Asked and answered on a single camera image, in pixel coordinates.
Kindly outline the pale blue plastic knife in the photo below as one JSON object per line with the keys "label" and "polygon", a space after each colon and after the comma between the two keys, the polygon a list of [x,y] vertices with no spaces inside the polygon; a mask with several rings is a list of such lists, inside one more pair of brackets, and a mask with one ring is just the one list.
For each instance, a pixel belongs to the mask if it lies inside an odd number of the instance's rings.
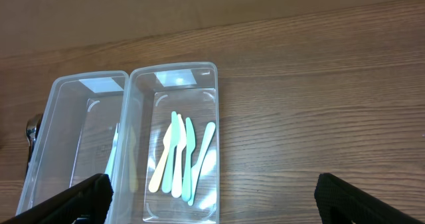
{"label": "pale blue plastic knife", "polygon": [[171,113],[171,139],[169,145],[169,153],[167,156],[167,163],[165,166],[165,171],[163,174],[163,181],[161,190],[163,193],[170,193],[172,190],[173,184],[173,171],[175,166],[175,150],[180,141],[180,124],[178,119],[178,114],[176,111]]}

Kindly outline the mint green plastic knife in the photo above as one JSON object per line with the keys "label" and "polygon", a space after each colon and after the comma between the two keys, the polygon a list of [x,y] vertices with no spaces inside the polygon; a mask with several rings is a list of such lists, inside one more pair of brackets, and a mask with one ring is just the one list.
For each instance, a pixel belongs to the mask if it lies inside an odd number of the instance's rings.
{"label": "mint green plastic knife", "polygon": [[189,117],[185,120],[186,124],[186,157],[185,157],[185,172],[183,176],[183,186],[181,198],[183,201],[188,201],[191,198],[192,185],[192,153],[195,151],[196,140],[193,123]]}

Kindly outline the light blue plastic knife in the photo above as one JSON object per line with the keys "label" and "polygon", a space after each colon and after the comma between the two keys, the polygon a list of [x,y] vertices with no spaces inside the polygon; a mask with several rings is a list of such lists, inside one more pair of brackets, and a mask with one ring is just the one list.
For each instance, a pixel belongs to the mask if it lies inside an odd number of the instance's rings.
{"label": "light blue plastic knife", "polygon": [[197,188],[197,182],[199,180],[199,176],[201,173],[203,161],[205,159],[205,156],[207,154],[207,150],[209,148],[209,145],[211,143],[211,140],[214,136],[214,131],[216,129],[216,124],[214,122],[209,122],[205,128],[199,156],[197,159],[196,164],[192,167],[192,185],[191,185],[191,198],[188,200],[188,205],[192,206],[194,204],[195,200],[195,193]]}

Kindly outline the silver metal fork wide handle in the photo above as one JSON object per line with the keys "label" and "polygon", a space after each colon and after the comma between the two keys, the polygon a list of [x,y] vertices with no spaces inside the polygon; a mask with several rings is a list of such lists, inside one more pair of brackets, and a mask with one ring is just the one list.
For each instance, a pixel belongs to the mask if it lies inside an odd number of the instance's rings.
{"label": "silver metal fork wide handle", "polygon": [[36,141],[37,141],[37,136],[39,134],[42,119],[43,119],[43,114],[36,114],[35,116],[33,116],[32,118],[30,118],[27,121],[25,133],[26,133],[28,144],[29,144],[29,155],[28,155],[28,160],[27,160],[27,170],[26,171],[28,171],[28,169],[29,169],[29,164],[30,164],[30,161],[31,161],[31,157],[32,157],[32,154],[33,154],[33,150],[34,150]]}

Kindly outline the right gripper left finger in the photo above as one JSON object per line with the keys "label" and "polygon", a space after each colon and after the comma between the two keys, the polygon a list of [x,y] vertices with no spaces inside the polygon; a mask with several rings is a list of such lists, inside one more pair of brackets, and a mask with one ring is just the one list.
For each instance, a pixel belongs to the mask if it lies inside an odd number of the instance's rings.
{"label": "right gripper left finger", "polygon": [[2,224],[104,224],[113,194],[109,175],[97,173]]}

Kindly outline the yellow plastic knife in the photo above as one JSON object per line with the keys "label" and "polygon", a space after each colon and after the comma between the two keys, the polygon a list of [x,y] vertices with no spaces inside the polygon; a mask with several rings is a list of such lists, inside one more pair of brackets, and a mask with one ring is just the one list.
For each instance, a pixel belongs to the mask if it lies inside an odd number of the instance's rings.
{"label": "yellow plastic knife", "polygon": [[164,146],[163,153],[161,154],[159,163],[157,164],[155,171],[149,182],[148,190],[152,193],[157,192],[159,190],[159,186],[161,185],[161,180],[163,177],[163,172],[165,170],[167,156],[168,156],[169,148],[170,148],[171,129],[172,129],[172,125],[170,124],[163,137],[163,146]]}

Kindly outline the white plastic fork short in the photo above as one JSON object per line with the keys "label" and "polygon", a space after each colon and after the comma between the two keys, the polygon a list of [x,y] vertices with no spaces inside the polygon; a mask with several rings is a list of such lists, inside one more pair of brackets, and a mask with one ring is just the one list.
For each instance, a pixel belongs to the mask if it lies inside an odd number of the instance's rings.
{"label": "white plastic fork short", "polygon": [[105,174],[109,176],[109,178],[112,178],[112,173],[113,173],[113,168],[114,168],[114,161],[115,161],[115,156],[116,156],[116,151],[117,151],[117,147],[118,147],[118,132],[120,129],[120,124],[117,123],[116,124],[116,129],[114,132],[114,137],[112,140],[112,148],[110,151],[110,156],[108,158],[108,162],[107,162],[107,166],[105,168]]}

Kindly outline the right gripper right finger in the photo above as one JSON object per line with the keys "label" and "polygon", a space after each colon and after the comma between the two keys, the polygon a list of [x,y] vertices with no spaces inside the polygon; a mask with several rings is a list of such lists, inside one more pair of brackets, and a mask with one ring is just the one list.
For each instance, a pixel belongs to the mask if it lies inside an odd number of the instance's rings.
{"label": "right gripper right finger", "polygon": [[319,175],[314,198],[323,224],[422,224],[331,173]]}

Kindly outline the white plastic knife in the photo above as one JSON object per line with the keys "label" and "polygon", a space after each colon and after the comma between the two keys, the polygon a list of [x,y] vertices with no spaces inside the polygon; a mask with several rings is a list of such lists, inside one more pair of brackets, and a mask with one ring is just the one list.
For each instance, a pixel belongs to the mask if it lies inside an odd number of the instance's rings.
{"label": "white plastic knife", "polygon": [[179,121],[179,142],[177,144],[177,151],[175,155],[175,167],[174,167],[174,174],[173,174],[173,185],[171,190],[171,195],[174,198],[179,198],[182,195],[182,182],[183,182],[183,167],[182,167],[182,155],[183,150],[187,145],[186,141],[186,130],[185,130],[185,124],[182,118],[181,114],[177,115],[178,121]]}

